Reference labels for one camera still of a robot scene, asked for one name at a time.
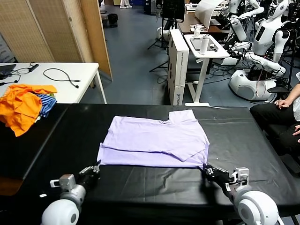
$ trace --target blue floor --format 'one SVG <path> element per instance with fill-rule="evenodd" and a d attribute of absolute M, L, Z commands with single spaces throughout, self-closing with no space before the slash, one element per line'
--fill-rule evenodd
<path fill-rule="evenodd" d="M 166 75 L 163 69 L 149 73 L 149 70 L 165 62 L 168 57 L 166 51 L 152 47 L 147 48 L 155 41 L 156 29 L 161 21 L 155 16 L 143 14 L 142 7 L 132 9 L 120 9 L 119 7 L 106 6 L 108 13 L 117 13 L 118 27 L 105 28 L 105 38 L 112 68 L 113 82 L 107 76 L 102 75 L 101 79 L 105 89 L 107 102 L 109 104 L 134 104 L 134 105 L 163 105 L 165 82 L 162 82 Z M 189 68 L 199 68 L 201 65 L 195 62 L 190 52 Z M 295 77 L 298 69 L 293 70 L 292 85 L 298 81 Z M 207 76 L 205 82 L 212 82 L 230 77 Z M 187 79 L 198 80 L 198 75 L 187 75 Z M 201 102 L 208 102 L 212 106 L 243 106 L 251 107 L 254 104 L 235 96 L 228 88 L 229 79 L 206 84 L 201 93 Z M 97 89 L 88 88 L 82 103 L 98 104 L 103 103 L 102 97 Z M 192 98 L 185 88 L 183 103 L 192 102 Z M 292 225 L 290 217 L 283 218 L 286 225 Z"/>

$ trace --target person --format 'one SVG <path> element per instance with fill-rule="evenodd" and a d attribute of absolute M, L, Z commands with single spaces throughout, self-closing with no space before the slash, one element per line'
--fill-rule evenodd
<path fill-rule="evenodd" d="M 129 0 L 121 0 L 120 8 L 132 8 L 132 6 L 129 4 Z"/>
<path fill-rule="evenodd" d="M 255 105 L 250 112 L 262 130 L 267 131 L 269 124 L 287 126 L 284 132 L 269 138 L 279 155 L 297 153 L 297 150 L 300 154 L 300 83 L 285 100 Z"/>

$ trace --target folded t-shirt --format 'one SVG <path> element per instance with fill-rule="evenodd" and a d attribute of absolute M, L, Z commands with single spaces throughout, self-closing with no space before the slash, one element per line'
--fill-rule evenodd
<path fill-rule="evenodd" d="M 201 167 L 209 141 L 192 110 L 169 120 L 115 116 L 98 153 L 103 165 Z"/>

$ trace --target orange shirt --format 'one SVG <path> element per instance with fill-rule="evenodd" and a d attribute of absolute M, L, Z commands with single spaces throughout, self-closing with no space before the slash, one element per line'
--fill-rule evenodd
<path fill-rule="evenodd" d="M 0 97 L 0 121 L 10 127 L 18 137 L 29 130 L 42 108 L 42 100 L 37 94 L 56 93 L 55 87 L 48 85 L 13 84 Z"/>

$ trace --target blue striped cloth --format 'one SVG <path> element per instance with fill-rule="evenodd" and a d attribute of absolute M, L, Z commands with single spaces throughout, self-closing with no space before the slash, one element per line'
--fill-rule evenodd
<path fill-rule="evenodd" d="M 47 117 L 49 111 L 53 108 L 53 106 L 57 102 L 56 99 L 46 94 L 37 94 L 36 96 L 40 97 L 42 100 L 42 109 L 39 115 L 42 117 Z"/>

